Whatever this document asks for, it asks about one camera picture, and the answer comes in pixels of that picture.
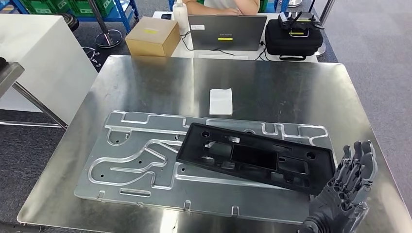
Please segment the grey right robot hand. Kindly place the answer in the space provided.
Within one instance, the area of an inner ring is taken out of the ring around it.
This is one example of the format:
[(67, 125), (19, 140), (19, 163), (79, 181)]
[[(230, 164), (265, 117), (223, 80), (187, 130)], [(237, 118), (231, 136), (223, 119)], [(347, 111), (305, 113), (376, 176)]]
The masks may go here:
[(378, 171), (371, 141), (343, 148), (333, 177), (309, 204), (300, 233), (354, 233), (369, 211), (367, 198)]

